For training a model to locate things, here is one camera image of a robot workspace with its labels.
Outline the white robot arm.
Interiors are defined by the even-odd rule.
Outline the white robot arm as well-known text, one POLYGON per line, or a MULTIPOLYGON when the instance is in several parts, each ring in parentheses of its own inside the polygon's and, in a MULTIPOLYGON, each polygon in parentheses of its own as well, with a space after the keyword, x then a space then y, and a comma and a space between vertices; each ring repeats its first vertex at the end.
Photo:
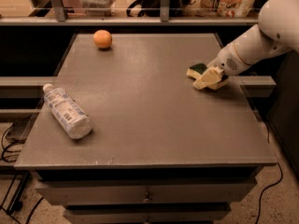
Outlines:
POLYGON ((258 23, 226 45, 193 82, 197 90, 237 76, 257 62, 291 50, 299 52, 299 0, 268 0, 258 23))

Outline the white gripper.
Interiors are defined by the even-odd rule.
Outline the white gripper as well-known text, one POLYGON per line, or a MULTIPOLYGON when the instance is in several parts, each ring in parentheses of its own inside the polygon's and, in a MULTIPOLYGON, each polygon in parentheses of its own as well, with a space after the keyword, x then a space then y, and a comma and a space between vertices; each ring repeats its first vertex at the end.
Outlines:
POLYGON ((218 53, 217 57, 208 65, 208 69, 193 82, 197 90, 210 88, 217 90, 223 85, 222 77, 237 76, 249 69, 237 55, 234 45, 228 44, 218 53))

